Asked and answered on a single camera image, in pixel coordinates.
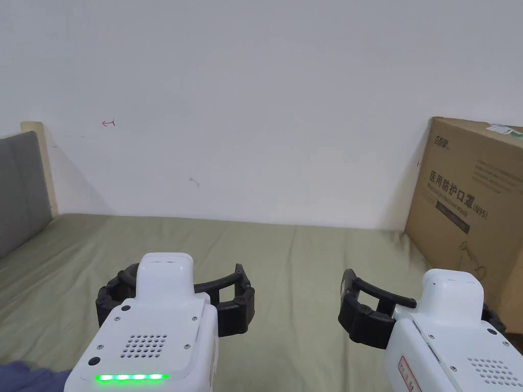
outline red label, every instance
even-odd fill
[[[416,380],[416,377],[414,377],[414,373],[412,373],[412,370],[404,356],[401,357],[397,368],[400,371],[400,374],[403,377],[403,381],[405,381],[405,385],[407,386],[409,392],[422,392],[418,385],[418,381]]]

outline sticker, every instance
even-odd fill
[[[407,360],[404,356],[401,357],[400,363],[397,365],[397,368],[400,371],[401,376],[403,377],[403,381],[405,381],[407,389],[410,392],[422,391],[418,385],[418,381],[416,381],[416,377],[414,377],[414,373],[412,373],[412,370],[409,367]]]
[[[503,135],[508,135],[510,132],[514,132],[512,128],[509,128],[501,124],[491,124],[491,126],[489,126],[487,129],[489,131],[494,131]]]

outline white wall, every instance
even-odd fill
[[[523,124],[522,14],[3,1],[0,133],[46,125],[62,213],[403,228],[431,116]]]

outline mattress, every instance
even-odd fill
[[[0,260],[0,362],[72,368],[98,330],[98,289],[148,252],[190,254],[195,283],[241,263],[256,290],[249,331],[220,339],[215,391],[390,391],[384,352],[351,342],[337,322],[342,274],[420,297],[427,269],[397,232],[62,215]]]

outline cardboard box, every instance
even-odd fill
[[[523,333],[523,128],[434,117],[405,231]]]

